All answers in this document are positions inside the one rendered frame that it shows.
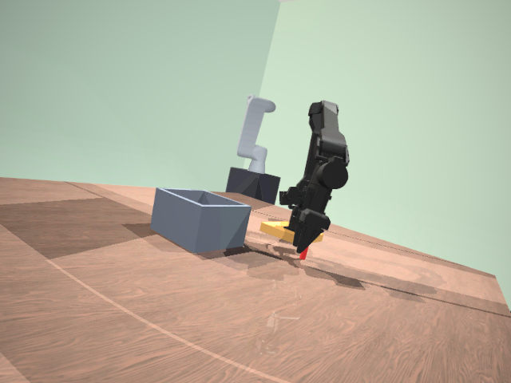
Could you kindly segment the red peg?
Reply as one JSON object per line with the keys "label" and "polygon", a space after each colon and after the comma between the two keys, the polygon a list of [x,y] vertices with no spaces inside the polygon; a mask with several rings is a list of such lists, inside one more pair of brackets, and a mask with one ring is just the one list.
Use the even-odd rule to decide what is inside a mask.
{"label": "red peg", "polygon": [[300,259],[306,259],[308,247],[300,254],[299,256]]}

